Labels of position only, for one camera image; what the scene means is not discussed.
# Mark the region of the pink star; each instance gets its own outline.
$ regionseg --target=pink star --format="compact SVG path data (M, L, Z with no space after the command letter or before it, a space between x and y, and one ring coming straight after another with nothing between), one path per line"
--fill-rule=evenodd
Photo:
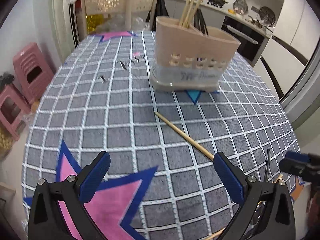
M132 37L135 36L134 33L131 32L111 32L111 33L100 33L98 36L102 36L100 42L102 41L108 41L111 38L117 38L117 37Z
M76 172L65 155L63 155L60 181L64 181L71 174L76 175ZM117 187L96 191L92 200L84 205L93 221L108 240L133 240L120 226L120 223L140 184L141 180L137 180ZM64 202L60 202L60 208L72 236L82 240Z

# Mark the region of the white cabinet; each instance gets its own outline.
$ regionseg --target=white cabinet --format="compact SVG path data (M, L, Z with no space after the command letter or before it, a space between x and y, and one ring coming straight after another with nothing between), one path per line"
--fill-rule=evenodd
M291 46L308 60L311 58L320 37L320 22L310 5L305 1L303 14Z
M210 27L216 27L221 29L225 14L220 13L214 9L210 9L205 6L200 6L203 18L205 20L205 24Z
M185 5L186 5L185 1L177 1L176 7L174 9L174 15L173 15L173 17L175 19L180 19L181 18L182 12L183 12L183 9L184 9Z
M270 39L262 56L269 65L285 95L299 78L305 66L278 42Z
M297 31L305 0L284 0L273 35L291 44Z
M275 89L275 86L273 85L273 82L260 58L258 59L257 63L254 65L253 70L262 78L262 80L266 83L268 88L270 88L272 94L279 101L279 97Z
M165 8L167 9L167 12L170 17L173 17L174 15L174 8L176 7L176 0L164 0Z

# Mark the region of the floor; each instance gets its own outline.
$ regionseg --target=floor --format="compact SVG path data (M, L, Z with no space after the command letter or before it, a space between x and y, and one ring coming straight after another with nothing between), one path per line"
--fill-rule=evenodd
M14 187L17 190L15 195L0 192L0 197L3 197L7 200L7 204L4 207L4 214L21 240L27 239L27 234L23 228L23 222L25 222L25 212L21 201L21 163L27 135L28 129L26 128L22 132L20 140L13 145L12 150L6 159L0 163L0 181ZM306 206L309 192L310 185L305 186L299 199L294 203L293 206L297 240L303 238L307 232Z

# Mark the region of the screw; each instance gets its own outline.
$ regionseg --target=screw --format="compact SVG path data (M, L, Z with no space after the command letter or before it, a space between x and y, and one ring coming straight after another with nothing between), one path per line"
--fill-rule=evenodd
M257 179L256 179L256 177L255 176L249 176L248 177L248 181L250 181L250 182L256 182L257 181Z
M285 185L285 181L284 181L283 179L279 179L278 182L279 182L279 184L280 184L281 186L284 186L284 185Z
M43 185L45 183L45 179L39 179L38 184Z
M73 181L75 181L75 179L76 179L76 176L75 176L75 175L70 175L70 176L67 178L67 181L73 182Z

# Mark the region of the oven door handle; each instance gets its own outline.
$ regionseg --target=oven door handle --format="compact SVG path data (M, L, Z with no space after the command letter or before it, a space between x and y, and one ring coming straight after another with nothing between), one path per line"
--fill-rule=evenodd
M227 28L228 28L228 30L231 31L232 33L234 33L234 34L236 34L236 35L238 35L238 36L246 39L247 41L249 41L249 42L251 42L251 43L253 43L253 44L255 44L255 45L258 44L258 42L257 42L256 40L254 40L253 38L250 38L248 35L242 33L241 31L238 31L237 29L231 27L230 25L227 25Z

